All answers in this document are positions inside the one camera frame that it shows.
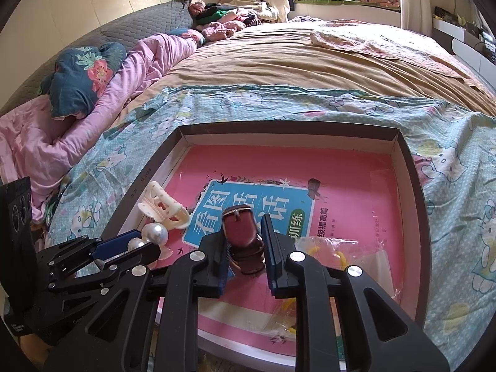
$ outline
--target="quilted cover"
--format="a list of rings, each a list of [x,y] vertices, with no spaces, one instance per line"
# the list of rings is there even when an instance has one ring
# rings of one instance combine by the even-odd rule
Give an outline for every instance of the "quilted cover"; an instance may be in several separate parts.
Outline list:
[[[190,2],[191,0],[172,0],[127,14],[96,28],[67,47],[99,47],[107,42],[119,42],[126,47],[126,50],[129,50],[137,41],[153,34],[167,33],[176,28],[191,28],[193,19],[188,11]],[[41,65],[17,88],[0,109],[0,116],[36,97],[41,81],[53,71],[59,54],[60,52]]]

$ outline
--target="pillow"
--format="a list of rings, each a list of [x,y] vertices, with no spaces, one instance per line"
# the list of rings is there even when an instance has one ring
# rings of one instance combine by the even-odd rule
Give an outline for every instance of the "pillow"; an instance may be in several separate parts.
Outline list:
[[[40,85],[39,94],[50,95],[51,116],[81,119],[89,115],[125,58],[126,48],[116,42],[63,51],[55,62],[55,72]]]
[[[172,31],[170,31],[168,34],[180,36],[183,39],[191,38],[197,42],[197,47],[203,46],[206,42],[205,37],[200,32],[195,31],[195,29],[177,28],[172,29]]]

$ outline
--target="brown bed sheet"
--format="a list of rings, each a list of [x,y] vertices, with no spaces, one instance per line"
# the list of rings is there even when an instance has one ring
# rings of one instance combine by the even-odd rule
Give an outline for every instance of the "brown bed sheet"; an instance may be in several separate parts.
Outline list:
[[[204,46],[131,102],[114,124],[163,88],[184,85],[291,85],[362,90],[381,96],[444,99],[491,116],[496,104],[461,79],[433,73],[401,60],[332,51],[312,45],[316,23],[250,27]]]

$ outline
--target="camera lens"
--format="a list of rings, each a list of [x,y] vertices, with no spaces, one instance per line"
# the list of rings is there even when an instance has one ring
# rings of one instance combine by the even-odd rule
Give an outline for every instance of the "camera lens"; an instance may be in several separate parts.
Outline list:
[[[24,225],[26,223],[26,219],[27,219],[27,215],[28,215],[27,207],[26,207],[26,199],[24,197],[21,198],[19,210],[21,212],[21,221]]]
[[[14,205],[14,209],[12,210],[12,226],[14,227],[14,231],[19,232],[19,211],[17,206]]]

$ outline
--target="rolled brown belt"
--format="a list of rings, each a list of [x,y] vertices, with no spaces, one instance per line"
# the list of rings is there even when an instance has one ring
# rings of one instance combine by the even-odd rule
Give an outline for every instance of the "rolled brown belt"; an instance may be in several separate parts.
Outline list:
[[[250,206],[226,208],[222,212],[222,228],[231,245],[231,259],[243,274],[255,274],[265,268],[264,244],[257,234],[255,217]]]

